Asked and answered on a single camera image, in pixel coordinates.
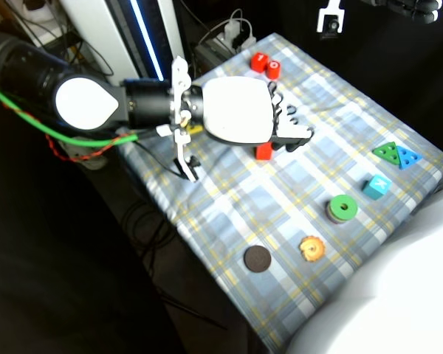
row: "red cube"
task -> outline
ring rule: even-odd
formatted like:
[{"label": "red cube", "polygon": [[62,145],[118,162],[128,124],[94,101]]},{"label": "red cube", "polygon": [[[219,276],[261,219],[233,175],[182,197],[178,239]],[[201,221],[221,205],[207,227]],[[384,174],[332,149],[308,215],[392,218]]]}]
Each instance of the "red cube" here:
[{"label": "red cube", "polygon": [[275,80],[279,78],[279,75],[281,75],[281,63],[273,60],[269,64],[267,64],[266,76],[269,79]]},{"label": "red cube", "polygon": [[265,142],[256,147],[256,160],[270,160],[272,157],[272,143]]},{"label": "red cube", "polygon": [[255,72],[263,72],[266,70],[267,62],[269,61],[269,57],[264,53],[257,52],[254,54],[253,58],[251,58],[251,69]]}]

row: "dark brown round object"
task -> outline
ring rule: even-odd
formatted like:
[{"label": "dark brown round object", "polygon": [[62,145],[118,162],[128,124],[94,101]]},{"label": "dark brown round object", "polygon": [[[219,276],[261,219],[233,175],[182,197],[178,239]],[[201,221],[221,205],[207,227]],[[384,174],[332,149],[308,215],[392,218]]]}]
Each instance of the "dark brown round object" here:
[{"label": "dark brown round object", "polygon": [[271,254],[263,246],[251,246],[244,253],[244,264],[255,273],[261,273],[271,265]]}]

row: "checkered fabric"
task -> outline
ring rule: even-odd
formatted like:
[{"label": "checkered fabric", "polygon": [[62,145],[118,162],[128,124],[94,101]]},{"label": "checkered fabric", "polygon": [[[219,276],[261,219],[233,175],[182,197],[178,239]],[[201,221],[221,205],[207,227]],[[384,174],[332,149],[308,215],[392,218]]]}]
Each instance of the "checkered fabric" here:
[{"label": "checkered fabric", "polygon": [[[267,81],[249,68],[256,52],[281,63],[278,90],[298,107],[299,124],[315,128],[309,144],[259,162],[252,147],[223,145],[198,134],[189,145],[202,163],[195,184],[163,170],[133,144],[119,149],[264,343],[279,353],[315,309],[443,183],[443,152],[276,34],[197,83],[234,75]],[[371,152],[386,142],[416,151],[423,160],[400,170]],[[174,159],[170,138],[145,144],[167,164]],[[376,174],[393,185],[373,201],[361,189]],[[339,194],[359,204],[356,218],[343,225],[325,214],[328,201]],[[326,246],[326,256],[316,263],[306,262],[298,248],[310,235]],[[271,252],[272,264],[263,273],[244,265],[243,254],[253,245]]]}]

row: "light blue cube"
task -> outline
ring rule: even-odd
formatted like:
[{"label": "light blue cube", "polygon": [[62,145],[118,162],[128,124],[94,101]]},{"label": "light blue cube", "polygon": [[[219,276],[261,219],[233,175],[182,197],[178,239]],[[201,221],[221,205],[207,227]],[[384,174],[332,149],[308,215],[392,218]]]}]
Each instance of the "light blue cube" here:
[{"label": "light blue cube", "polygon": [[389,188],[391,188],[392,182],[386,177],[375,175],[363,188],[363,192],[371,199],[375,201],[383,197]]}]

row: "light strip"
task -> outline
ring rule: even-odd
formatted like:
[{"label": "light strip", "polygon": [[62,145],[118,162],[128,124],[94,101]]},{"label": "light strip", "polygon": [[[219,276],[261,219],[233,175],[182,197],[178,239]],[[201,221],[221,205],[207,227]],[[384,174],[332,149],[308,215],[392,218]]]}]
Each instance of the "light strip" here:
[{"label": "light strip", "polygon": [[130,0],[131,7],[133,7],[134,15],[136,16],[136,20],[138,25],[140,26],[140,30],[142,33],[142,37],[145,40],[146,47],[148,48],[149,56],[151,57],[151,61],[153,62],[154,69],[156,70],[157,78],[159,81],[163,81],[164,77],[162,76],[161,68],[159,67],[159,63],[157,62],[156,53],[154,52],[153,44],[151,43],[151,39],[149,38],[148,30],[146,29],[145,22],[142,19],[140,6],[138,5],[137,0]]}]

